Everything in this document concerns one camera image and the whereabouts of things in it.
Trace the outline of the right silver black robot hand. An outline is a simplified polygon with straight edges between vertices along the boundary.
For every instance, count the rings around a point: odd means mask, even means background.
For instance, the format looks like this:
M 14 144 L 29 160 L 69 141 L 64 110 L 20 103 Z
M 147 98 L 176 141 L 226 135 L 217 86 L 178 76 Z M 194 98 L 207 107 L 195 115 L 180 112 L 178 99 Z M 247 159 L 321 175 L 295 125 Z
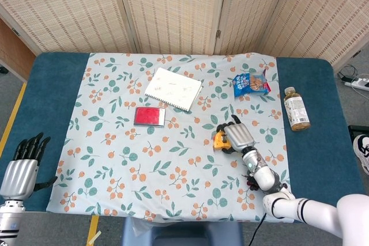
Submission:
M 254 147 L 255 140 L 236 115 L 231 115 L 233 121 L 219 124 L 213 139 L 213 149 L 226 154 L 243 153 L 244 149 Z

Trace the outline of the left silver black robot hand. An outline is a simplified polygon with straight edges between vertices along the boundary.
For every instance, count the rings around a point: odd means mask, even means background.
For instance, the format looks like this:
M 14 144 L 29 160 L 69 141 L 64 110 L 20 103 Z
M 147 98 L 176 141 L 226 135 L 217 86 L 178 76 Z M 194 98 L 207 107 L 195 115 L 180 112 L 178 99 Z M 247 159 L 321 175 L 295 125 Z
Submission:
M 56 182 L 57 176 L 43 183 L 36 182 L 39 166 L 50 140 L 50 137 L 39 133 L 17 145 L 1 184 L 1 197 L 4 200 L 24 201 L 33 192 L 48 188 Z

